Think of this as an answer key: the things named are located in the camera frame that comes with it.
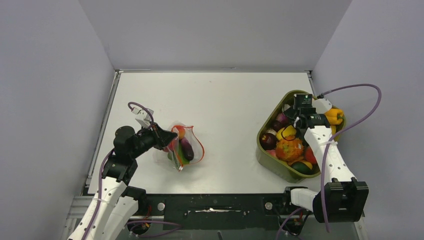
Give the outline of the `purple eggplant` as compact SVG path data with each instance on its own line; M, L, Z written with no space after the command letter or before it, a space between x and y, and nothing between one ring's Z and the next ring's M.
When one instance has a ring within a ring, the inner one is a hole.
M194 159L194 150L191 143L187 140L187 138L183 138L180 141L181 150L184 158L187 161L192 161Z

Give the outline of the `red apple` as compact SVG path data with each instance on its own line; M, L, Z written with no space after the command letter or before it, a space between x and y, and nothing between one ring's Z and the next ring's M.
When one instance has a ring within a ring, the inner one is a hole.
M174 141L170 142L166 147L163 148L163 151L166 153L173 152L175 148L174 143Z

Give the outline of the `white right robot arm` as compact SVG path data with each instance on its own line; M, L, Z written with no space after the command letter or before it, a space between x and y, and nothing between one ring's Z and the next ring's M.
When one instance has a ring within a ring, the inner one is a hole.
M281 199L281 207L289 214L301 207L312 212L320 223L358 222L369 194L368 185L358 181L348 168L327 117L317 112L313 101L312 94L296 93L289 117L319 166L320 191L287 187L288 195Z

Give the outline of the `clear orange zip bag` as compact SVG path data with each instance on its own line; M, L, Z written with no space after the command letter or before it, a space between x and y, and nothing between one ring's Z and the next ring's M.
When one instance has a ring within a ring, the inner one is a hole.
M196 164L205 156L205 148L194 133L193 125L174 124L170 131L177 134L171 143L163 150L167 158L174 164L177 171L185 166Z

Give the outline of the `orange peach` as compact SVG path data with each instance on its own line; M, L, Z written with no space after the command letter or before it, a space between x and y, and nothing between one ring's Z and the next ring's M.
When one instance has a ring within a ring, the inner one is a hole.
M186 135L186 128L184 126L175 125L172 129L178 134L178 138L180 140L182 140L185 137L185 135Z

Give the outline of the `green leaf vegetable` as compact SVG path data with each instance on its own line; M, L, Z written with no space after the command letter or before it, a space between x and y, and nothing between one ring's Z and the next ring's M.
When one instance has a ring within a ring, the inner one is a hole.
M185 165L189 165L190 162L184 157L183 152L181 149L177 151L177 154L175 154L173 151L167 153L167 158L174 163L175 168L178 171L181 171Z

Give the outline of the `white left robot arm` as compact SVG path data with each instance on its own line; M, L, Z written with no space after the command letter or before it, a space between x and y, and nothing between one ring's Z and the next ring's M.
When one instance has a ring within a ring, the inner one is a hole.
M163 150L178 137L157 123L135 131L122 126L115 131L113 149L102 161L98 187L70 240L114 240L143 205L146 191L129 185L136 159L152 148Z

